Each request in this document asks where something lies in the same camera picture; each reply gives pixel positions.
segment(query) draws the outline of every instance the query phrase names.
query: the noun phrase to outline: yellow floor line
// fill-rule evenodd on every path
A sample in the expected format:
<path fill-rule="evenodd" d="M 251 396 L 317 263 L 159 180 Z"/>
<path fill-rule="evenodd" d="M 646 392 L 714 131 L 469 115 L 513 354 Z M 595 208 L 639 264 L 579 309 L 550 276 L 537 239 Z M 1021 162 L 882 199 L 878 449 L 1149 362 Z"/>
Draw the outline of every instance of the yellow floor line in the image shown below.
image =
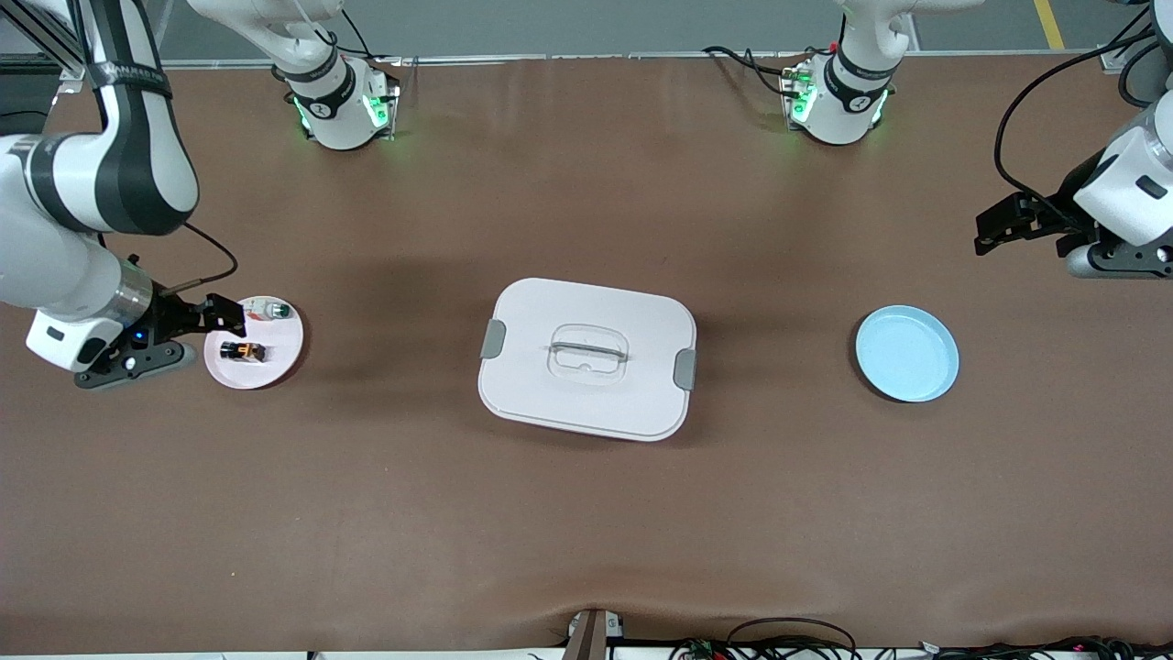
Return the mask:
<path fill-rule="evenodd" d="M 1038 13 L 1038 22 L 1043 23 L 1046 45 L 1052 50 L 1063 50 L 1063 35 L 1059 34 L 1059 23 L 1055 22 L 1050 0 L 1035 0 L 1035 11 Z"/>

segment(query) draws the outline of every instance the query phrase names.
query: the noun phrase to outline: metal frame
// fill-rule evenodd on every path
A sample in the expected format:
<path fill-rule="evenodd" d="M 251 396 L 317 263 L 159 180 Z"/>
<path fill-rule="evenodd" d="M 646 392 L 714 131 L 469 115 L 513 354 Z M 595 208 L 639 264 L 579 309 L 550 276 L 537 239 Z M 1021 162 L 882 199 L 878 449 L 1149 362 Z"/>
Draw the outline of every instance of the metal frame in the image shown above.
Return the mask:
<path fill-rule="evenodd" d="M 66 76 L 80 80 L 86 70 L 81 46 L 73 30 L 53 14 L 21 0 L 0 0 L 0 14 L 8 18 L 29 41 L 56 62 Z"/>

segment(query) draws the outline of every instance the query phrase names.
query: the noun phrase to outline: small bottle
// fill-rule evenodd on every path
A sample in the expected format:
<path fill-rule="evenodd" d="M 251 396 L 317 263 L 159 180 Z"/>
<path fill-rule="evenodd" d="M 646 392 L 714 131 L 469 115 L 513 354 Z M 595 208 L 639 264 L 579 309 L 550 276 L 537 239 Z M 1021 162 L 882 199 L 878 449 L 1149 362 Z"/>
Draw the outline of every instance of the small bottle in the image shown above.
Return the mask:
<path fill-rule="evenodd" d="M 253 320 L 280 320 L 293 315 L 293 308 L 270 298 L 252 298 L 244 305 L 244 313 Z"/>
<path fill-rule="evenodd" d="M 265 362 L 265 347 L 249 342 L 224 342 L 221 345 L 221 360 L 260 365 Z"/>

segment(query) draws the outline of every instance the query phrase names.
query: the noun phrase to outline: cable connector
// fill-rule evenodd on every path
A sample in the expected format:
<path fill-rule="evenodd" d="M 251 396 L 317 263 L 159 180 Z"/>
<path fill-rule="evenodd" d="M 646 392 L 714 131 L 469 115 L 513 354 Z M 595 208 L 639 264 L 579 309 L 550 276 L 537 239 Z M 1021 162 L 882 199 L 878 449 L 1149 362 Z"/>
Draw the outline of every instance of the cable connector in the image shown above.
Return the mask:
<path fill-rule="evenodd" d="M 782 69 L 780 77 L 795 82 L 811 82 L 812 73 L 809 68 L 805 67 L 786 67 Z"/>

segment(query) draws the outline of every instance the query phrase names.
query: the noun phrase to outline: white storage box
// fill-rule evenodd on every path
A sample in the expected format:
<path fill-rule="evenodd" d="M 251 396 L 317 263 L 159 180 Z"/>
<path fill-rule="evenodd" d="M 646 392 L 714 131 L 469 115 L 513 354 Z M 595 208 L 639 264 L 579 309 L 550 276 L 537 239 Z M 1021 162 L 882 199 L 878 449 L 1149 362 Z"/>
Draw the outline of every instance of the white storage box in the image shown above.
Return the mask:
<path fill-rule="evenodd" d="M 672 298 L 521 279 L 489 320 L 481 401 L 515 422 L 663 441 L 689 411 L 696 347 L 692 313 Z"/>

